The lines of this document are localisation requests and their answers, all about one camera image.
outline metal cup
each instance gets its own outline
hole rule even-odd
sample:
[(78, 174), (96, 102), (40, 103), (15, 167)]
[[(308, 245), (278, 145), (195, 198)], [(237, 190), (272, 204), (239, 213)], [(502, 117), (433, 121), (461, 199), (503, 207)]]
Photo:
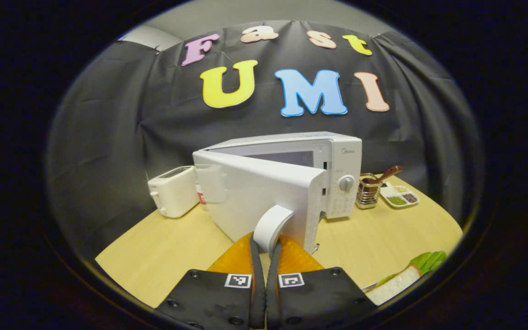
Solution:
[[(372, 173), (362, 173), (360, 176), (369, 176), (378, 179)], [(373, 207), (376, 207), (381, 185), (382, 183), (367, 184), (360, 180), (360, 184), (358, 185), (358, 195), (356, 196), (356, 206), (358, 209), (372, 209)]]

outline spoon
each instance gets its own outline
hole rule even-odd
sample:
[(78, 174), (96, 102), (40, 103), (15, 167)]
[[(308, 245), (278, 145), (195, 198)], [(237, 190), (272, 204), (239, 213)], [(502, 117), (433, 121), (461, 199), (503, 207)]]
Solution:
[(384, 172), (384, 174), (380, 178), (363, 178), (362, 181), (365, 184), (378, 184), (382, 182), (384, 179), (393, 176), (398, 175), (398, 173), (402, 172), (402, 166), (400, 165), (394, 165), (393, 167), (389, 168)]

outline bread slice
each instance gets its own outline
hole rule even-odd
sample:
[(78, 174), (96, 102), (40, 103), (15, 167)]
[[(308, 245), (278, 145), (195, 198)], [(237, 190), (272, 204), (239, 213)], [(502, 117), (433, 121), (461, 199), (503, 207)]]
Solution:
[(400, 294), (421, 277), (421, 271), (415, 265), (410, 265), (380, 286), (368, 291), (365, 295), (375, 304), (381, 305), (392, 297)]

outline table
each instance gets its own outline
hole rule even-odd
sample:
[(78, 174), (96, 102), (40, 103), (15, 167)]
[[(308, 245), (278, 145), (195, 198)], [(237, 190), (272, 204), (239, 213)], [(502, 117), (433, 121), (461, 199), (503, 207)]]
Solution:
[[(395, 209), (383, 199), (373, 209), (350, 217), (322, 219), (319, 249), (313, 254), (323, 267), (342, 267), (360, 288), (401, 271), (410, 259), (428, 251), (452, 252), (462, 237), (457, 222), (425, 194), (397, 177), (386, 180), (406, 186), (421, 201)], [(158, 211), (142, 219), (96, 257), (97, 263), (126, 291), (155, 308), (186, 271), (207, 269), (233, 241), (195, 205), (178, 219)], [(270, 258), (260, 255), (264, 278)]]

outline letter m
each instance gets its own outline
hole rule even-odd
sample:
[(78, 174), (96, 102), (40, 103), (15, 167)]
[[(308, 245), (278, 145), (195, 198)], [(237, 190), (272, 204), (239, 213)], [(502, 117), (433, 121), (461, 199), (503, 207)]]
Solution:
[(327, 115), (344, 115), (347, 113), (346, 106), (341, 101), (337, 79), (339, 73), (331, 70), (320, 70), (317, 72), (315, 81), (311, 85), (295, 69), (278, 70), (274, 73), (285, 88), (285, 107), (280, 111), (284, 117), (300, 116), (304, 114), (304, 108), (299, 106), (300, 98), (310, 113), (315, 113), (321, 97), (323, 106), (321, 112)]

